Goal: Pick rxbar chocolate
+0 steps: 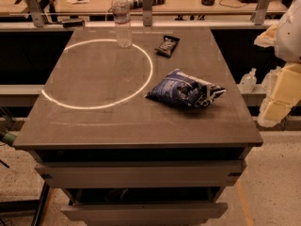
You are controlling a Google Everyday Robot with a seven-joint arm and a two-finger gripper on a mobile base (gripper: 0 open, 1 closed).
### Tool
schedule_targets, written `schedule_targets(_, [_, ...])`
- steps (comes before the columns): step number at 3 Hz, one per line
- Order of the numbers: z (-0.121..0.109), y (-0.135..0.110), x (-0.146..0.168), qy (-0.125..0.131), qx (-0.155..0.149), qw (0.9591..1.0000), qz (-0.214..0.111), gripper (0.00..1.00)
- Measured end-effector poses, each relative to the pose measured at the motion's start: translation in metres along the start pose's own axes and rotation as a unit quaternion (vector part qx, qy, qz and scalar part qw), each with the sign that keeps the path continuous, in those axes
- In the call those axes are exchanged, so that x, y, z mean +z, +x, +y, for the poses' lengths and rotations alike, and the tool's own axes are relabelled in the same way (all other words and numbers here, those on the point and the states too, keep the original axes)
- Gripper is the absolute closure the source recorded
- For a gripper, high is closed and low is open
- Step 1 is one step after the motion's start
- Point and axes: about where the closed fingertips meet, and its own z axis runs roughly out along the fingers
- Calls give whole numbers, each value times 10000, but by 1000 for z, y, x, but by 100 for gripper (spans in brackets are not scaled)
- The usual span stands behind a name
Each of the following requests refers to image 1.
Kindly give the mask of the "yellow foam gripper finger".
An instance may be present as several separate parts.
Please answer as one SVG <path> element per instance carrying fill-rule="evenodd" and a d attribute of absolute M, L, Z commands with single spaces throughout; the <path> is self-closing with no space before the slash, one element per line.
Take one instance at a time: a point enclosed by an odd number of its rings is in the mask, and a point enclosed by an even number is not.
<path fill-rule="evenodd" d="M 276 32 L 277 25 L 273 24 L 254 40 L 254 44 L 260 47 L 274 47 Z"/>
<path fill-rule="evenodd" d="M 274 127 L 301 101 L 301 64 L 289 63 L 278 72 L 270 94 L 261 103 L 257 122 L 262 127 Z"/>

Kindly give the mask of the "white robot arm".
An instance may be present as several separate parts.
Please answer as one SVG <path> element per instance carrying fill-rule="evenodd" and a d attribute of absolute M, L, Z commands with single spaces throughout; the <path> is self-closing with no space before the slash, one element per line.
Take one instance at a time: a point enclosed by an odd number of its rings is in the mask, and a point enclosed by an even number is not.
<path fill-rule="evenodd" d="M 301 0 L 294 0 L 277 24 L 261 33 L 254 44 L 273 46 L 285 65 L 268 73 L 266 97 L 261 103 L 258 124 L 274 127 L 301 101 Z"/>

